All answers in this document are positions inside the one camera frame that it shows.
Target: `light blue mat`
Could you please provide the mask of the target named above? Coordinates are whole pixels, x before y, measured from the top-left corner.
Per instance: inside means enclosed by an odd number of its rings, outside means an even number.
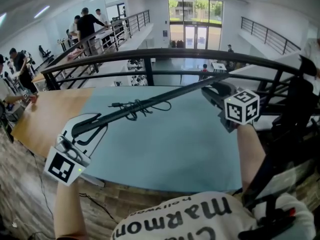
[[[175,87],[96,88],[82,113],[106,115],[112,103],[144,100]],[[137,121],[109,124],[85,173],[129,186],[177,192],[229,191],[241,187],[236,132],[228,133],[219,110],[193,91],[170,100],[170,111],[150,109]],[[168,108],[163,103],[159,108]]]

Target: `white t-shirt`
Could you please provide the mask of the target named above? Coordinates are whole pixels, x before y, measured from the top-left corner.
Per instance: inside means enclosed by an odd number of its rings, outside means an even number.
[[[78,27],[77,27],[77,24],[76,24],[76,23],[72,22],[72,23],[70,24],[70,26],[69,26],[69,33],[70,33],[70,32],[74,32],[74,33],[78,34]],[[73,40],[73,39],[77,39],[77,38],[78,38],[78,36],[72,35],[72,40]]]
[[[0,78],[0,101],[3,102],[7,96],[13,96],[13,93],[6,82]]]
[[[103,24],[108,23],[107,17],[106,17],[104,14],[102,14],[102,13],[101,13],[100,15],[97,15],[96,18],[97,18],[99,21],[101,21]],[[98,30],[104,28],[104,26],[100,26],[100,25],[98,25],[98,24],[96,25],[96,27],[98,28]]]
[[[292,195],[284,194],[276,208],[295,208],[294,225],[275,240],[312,240],[314,217]],[[265,215],[257,206],[253,214],[241,202],[225,193],[203,192],[175,198],[159,206],[130,214],[114,229],[112,240],[237,240],[242,231],[257,228]]]
[[[320,69],[320,45],[316,38],[309,38],[301,51],[301,55],[311,60],[317,69]],[[303,74],[303,78],[313,85],[313,94],[320,94],[320,78]]]

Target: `white cube marker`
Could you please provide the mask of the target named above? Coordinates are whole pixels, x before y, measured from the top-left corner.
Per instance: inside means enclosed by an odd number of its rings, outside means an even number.
[[[224,100],[225,118],[246,125],[259,116],[260,96],[245,89]]]

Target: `wooden floor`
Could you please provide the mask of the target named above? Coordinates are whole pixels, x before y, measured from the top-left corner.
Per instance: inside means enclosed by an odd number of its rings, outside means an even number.
[[[53,219],[46,207],[38,172],[42,176],[52,211],[57,183],[42,174],[44,164],[41,157],[34,158],[19,142],[11,144],[0,130],[0,213],[7,229],[21,240],[27,240],[32,233],[39,231],[50,238],[54,237]],[[318,174],[313,174],[297,191],[298,199],[304,201],[312,211],[320,204],[318,178]],[[100,188],[83,180],[80,181],[80,191],[105,206],[118,222],[132,212],[187,195],[138,189],[111,182],[106,182],[106,186]],[[89,238],[109,239],[116,224],[108,214],[88,198],[81,197],[81,206]],[[17,228],[12,227],[12,222],[17,224]],[[48,238],[39,235],[37,239]]]

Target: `black cable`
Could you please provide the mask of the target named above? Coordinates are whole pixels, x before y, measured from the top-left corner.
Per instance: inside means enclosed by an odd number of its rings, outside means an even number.
[[[44,186],[44,183],[43,183],[43,181],[42,181],[42,177],[41,177],[40,172],[39,172],[39,166],[38,166],[36,157],[35,157],[34,154],[32,154],[32,156],[33,156],[33,158],[34,158],[35,165],[36,165],[36,168],[37,168],[37,172],[38,172],[38,175],[39,175],[39,178],[40,178],[40,181],[41,181],[41,191],[42,191],[42,194],[43,194],[44,199],[45,199],[45,205],[46,205],[46,207],[48,208],[49,212],[51,213],[52,219],[54,219],[54,215],[53,215],[53,213],[52,213],[52,211],[50,210],[49,205],[48,205],[48,200],[47,200],[46,193],[45,193],[45,186]]]
[[[155,110],[160,110],[160,111],[169,111],[172,108],[172,105],[169,101],[163,101],[164,103],[169,104],[169,108],[167,109],[163,109],[163,108],[158,108],[155,106],[151,106],[151,108],[155,109]],[[147,114],[152,114],[153,112],[148,110],[147,108],[142,108],[142,104],[141,101],[139,99],[134,100],[134,102],[128,102],[128,103],[112,103],[110,106],[108,106],[109,108],[120,108],[121,110],[126,110],[128,112],[130,112],[130,115],[126,115],[125,118],[130,120],[130,121],[136,121],[138,118],[138,115],[136,112],[131,111],[131,106],[133,105],[138,105],[140,107],[140,112],[146,117]]]
[[[35,233],[33,233],[32,235],[30,235],[29,237],[28,237],[28,240],[35,240],[36,239],[36,234],[43,234],[46,238],[48,238],[48,239],[56,239],[55,237],[49,237],[49,236],[47,236],[45,233],[43,233],[42,231],[39,231],[39,232],[35,232]]]
[[[97,201],[95,201],[90,195],[87,195],[86,193],[79,193],[79,196],[82,198],[88,198],[91,202],[95,203],[97,206],[101,207],[109,216],[110,218],[117,224],[119,224],[119,222],[117,222],[115,220],[115,218],[110,214],[110,212],[107,210],[107,208],[105,208],[104,206],[102,206],[101,204],[97,203]]]

